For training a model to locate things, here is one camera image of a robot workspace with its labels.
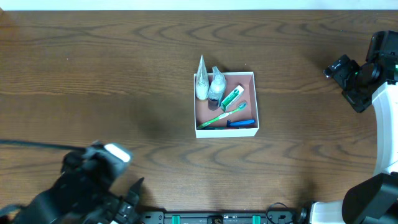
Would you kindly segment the clear pump soap bottle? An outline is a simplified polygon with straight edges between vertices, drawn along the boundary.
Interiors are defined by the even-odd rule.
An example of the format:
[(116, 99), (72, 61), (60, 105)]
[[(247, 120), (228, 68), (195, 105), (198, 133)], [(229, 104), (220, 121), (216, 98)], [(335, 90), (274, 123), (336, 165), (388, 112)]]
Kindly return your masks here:
[(208, 91), (208, 108), (212, 111), (221, 106), (226, 89), (226, 79), (217, 66), (212, 68), (213, 79)]

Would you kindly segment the green white small packet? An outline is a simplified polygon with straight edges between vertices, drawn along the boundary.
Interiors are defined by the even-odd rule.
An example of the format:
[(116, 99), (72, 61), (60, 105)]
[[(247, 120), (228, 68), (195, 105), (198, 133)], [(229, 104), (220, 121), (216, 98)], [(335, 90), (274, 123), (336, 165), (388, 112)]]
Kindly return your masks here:
[(244, 88), (238, 85), (233, 91), (231, 91), (221, 102), (220, 108), (226, 112), (231, 105), (233, 105), (243, 94)]

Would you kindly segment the green white toothbrush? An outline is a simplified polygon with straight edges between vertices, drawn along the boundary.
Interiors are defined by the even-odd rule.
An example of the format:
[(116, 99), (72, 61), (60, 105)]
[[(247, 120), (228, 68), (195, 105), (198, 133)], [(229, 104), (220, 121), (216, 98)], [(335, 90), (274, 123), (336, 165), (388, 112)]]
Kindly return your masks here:
[(227, 116), (229, 116), (229, 115), (231, 115), (233, 113), (236, 113), (238, 111), (244, 110), (247, 106), (248, 106), (248, 103), (246, 101), (244, 101), (244, 102), (240, 103), (235, 110), (232, 110), (232, 111), (229, 111), (229, 112), (225, 112), (225, 113), (223, 113), (223, 114), (221, 114), (221, 115), (219, 115), (219, 116), (217, 116), (217, 117), (215, 117), (215, 118), (213, 118), (213, 119), (211, 119), (209, 121), (206, 121), (206, 122), (202, 123), (201, 125), (199, 125), (197, 127), (197, 129), (203, 129), (203, 128), (211, 125), (212, 123), (214, 123), (214, 122), (216, 122), (218, 120), (224, 119), (225, 117), (227, 117)]

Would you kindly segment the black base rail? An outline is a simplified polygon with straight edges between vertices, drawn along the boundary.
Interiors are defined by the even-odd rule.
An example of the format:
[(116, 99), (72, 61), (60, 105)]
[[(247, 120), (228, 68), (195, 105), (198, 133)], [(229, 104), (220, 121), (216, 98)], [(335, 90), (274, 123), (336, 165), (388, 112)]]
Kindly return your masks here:
[(137, 224), (267, 224), (267, 223), (343, 223), (334, 215), (311, 219), (305, 210), (275, 208), (266, 212), (144, 212)]

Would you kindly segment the blue disposable razor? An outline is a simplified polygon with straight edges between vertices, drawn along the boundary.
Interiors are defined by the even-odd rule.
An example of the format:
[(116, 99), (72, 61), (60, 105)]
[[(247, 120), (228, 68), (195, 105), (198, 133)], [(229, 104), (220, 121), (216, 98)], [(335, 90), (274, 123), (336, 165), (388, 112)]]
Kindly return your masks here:
[(253, 125), (255, 123), (256, 123), (255, 119), (246, 119), (246, 120), (234, 121), (234, 122), (232, 122), (231, 120), (227, 120), (226, 126), (228, 128), (241, 128), (241, 127)]

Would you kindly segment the green white toothpaste tube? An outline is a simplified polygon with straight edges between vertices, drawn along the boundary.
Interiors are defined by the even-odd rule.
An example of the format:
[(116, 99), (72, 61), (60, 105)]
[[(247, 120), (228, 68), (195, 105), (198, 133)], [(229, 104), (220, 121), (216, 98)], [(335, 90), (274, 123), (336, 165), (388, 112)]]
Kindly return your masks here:
[(203, 130), (226, 130), (226, 129), (240, 129), (238, 127), (205, 127)]

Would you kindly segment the white box pink interior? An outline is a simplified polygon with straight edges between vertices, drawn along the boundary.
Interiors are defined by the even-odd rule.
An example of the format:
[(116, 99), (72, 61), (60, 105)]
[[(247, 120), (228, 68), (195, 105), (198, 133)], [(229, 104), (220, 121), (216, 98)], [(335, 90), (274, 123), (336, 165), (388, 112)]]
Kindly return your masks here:
[(217, 110), (210, 110), (208, 108), (208, 102), (206, 100), (199, 100), (197, 97), (193, 97), (193, 110), (194, 110), (194, 130), (196, 138), (235, 138), (235, 137), (253, 137), (259, 130), (259, 115), (257, 108), (257, 97), (256, 87), (254, 82), (253, 72), (225, 72), (226, 78), (226, 91), (228, 95), (238, 85), (244, 88), (244, 92), (241, 97), (233, 104), (227, 111), (232, 111), (237, 106), (246, 101), (248, 106), (236, 113), (233, 113), (224, 119), (218, 120), (209, 127), (227, 127), (227, 120), (241, 121), (246, 119), (255, 119), (256, 123), (250, 126), (245, 126), (240, 129), (226, 129), (226, 130), (203, 130), (197, 129), (202, 123), (209, 121), (221, 114), (224, 111), (220, 108)]

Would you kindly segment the white cone tube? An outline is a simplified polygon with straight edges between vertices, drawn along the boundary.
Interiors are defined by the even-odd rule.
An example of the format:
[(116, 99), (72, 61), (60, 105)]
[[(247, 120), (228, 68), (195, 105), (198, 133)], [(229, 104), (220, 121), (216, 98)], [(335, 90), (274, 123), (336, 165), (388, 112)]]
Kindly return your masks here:
[(203, 56), (200, 58), (200, 63), (197, 70), (195, 81), (195, 95), (199, 100), (206, 100), (208, 98), (208, 90), (210, 84), (208, 74), (206, 71), (205, 61)]

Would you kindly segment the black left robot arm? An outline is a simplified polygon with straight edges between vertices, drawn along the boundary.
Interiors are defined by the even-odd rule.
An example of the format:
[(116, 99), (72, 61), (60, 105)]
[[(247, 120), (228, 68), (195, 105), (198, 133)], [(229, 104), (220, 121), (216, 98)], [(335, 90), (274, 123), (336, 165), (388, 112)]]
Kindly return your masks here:
[(69, 152), (61, 175), (51, 188), (30, 204), (1, 209), (2, 223), (137, 223), (136, 212), (143, 180), (126, 196), (110, 192), (114, 181), (133, 160), (131, 152), (107, 144)]

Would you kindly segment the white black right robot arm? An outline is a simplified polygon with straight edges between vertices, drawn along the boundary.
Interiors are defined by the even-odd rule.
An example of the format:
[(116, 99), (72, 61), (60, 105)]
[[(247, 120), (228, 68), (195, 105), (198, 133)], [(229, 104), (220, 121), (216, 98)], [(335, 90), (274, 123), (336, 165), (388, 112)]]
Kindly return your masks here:
[(228, 76), (250, 73), (257, 102), (254, 138), (195, 139), (203, 120), (187, 118), (187, 95), (162, 100), (136, 121), (134, 167), (146, 176), (141, 210), (229, 213), (268, 222), (300, 202), (341, 200), (371, 176), (380, 146), (376, 111), (353, 111), (321, 70), (341, 54), (364, 52), (367, 32), (307, 35), (307, 43), (248, 52), (254, 65), (222, 64)]

